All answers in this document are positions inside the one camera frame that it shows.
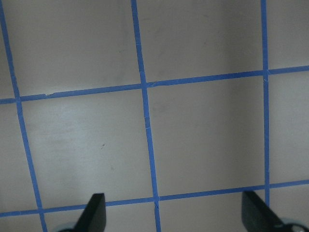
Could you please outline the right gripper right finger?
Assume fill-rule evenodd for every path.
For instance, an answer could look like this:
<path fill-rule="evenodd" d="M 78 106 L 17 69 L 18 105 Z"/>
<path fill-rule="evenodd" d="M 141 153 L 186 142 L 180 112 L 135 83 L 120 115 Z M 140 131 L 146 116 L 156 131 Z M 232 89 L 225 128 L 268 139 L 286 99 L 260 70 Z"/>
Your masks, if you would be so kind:
<path fill-rule="evenodd" d="M 248 232 L 307 232 L 299 223 L 283 222 L 254 192 L 242 192 L 241 221 Z"/>

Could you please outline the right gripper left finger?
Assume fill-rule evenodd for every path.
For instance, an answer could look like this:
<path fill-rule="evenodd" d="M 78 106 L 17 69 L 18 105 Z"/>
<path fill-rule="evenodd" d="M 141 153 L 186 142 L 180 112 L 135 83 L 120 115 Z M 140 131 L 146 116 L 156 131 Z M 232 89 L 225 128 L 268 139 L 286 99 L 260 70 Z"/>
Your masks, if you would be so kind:
<path fill-rule="evenodd" d="M 78 218 L 69 227 L 68 224 L 57 226 L 54 232 L 104 232 L 107 224 L 106 202 L 104 193 L 95 193 Z"/>

